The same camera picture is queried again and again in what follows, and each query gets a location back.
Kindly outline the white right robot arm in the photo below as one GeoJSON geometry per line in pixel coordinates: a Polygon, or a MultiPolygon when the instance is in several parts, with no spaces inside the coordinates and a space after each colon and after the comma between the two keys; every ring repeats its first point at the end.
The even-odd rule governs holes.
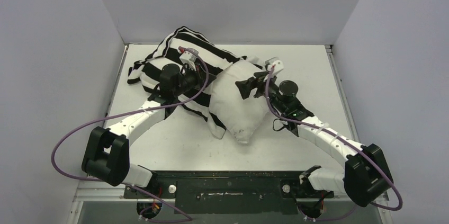
{"type": "Polygon", "coordinates": [[[381,148],[369,146],[341,136],[307,110],[296,97],[298,86],[291,80],[275,84],[275,77],[255,73],[236,82],[243,99],[265,97],[268,107],[284,128],[326,152],[343,170],[325,169],[319,165],[299,176],[300,191],[313,196],[319,191],[346,194],[356,205],[366,207],[391,188],[393,179],[381,148]]]}

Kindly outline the white pillow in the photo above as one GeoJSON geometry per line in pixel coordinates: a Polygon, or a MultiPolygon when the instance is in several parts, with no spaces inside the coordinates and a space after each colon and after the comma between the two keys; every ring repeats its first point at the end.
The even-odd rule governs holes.
{"type": "Polygon", "coordinates": [[[211,121],[207,124],[214,137],[222,139],[229,132],[238,143],[249,143],[268,113],[268,106],[263,97],[254,98],[254,89],[249,98],[243,99],[235,82],[247,80],[262,71],[266,71],[262,60],[242,59],[221,72],[210,85],[208,111],[211,121]]]}

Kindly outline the black white striped pillowcase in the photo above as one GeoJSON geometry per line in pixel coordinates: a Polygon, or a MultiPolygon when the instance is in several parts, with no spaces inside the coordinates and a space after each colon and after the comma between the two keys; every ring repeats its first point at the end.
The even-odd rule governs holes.
{"type": "MultiPolygon", "coordinates": [[[[216,76],[241,60],[233,53],[216,47],[203,34],[182,26],[169,34],[145,59],[133,63],[128,71],[127,83],[129,85],[141,83],[144,91],[153,93],[156,85],[159,84],[159,77],[165,65],[183,66],[179,47],[198,51],[199,56],[207,64],[209,72],[216,76]]],[[[212,135],[221,139],[226,133],[226,127],[217,115],[209,110],[213,86],[214,83],[209,82],[203,93],[183,104],[182,108],[202,117],[212,135]]]]}

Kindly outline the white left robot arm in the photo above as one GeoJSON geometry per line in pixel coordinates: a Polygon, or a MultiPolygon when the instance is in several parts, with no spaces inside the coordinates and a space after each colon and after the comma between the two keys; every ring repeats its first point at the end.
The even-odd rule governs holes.
{"type": "Polygon", "coordinates": [[[199,63],[165,65],[153,93],[138,110],[116,124],[91,131],[82,171],[112,186],[122,183],[136,185],[143,196],[154,196],[158,192],[158,182],[152,179],[154,174],[151,170],[131,162],[130,146],[174,112],[181,104],[180,95],[191,93],[199,96],[215,79],[206,66],[199,63]]]}

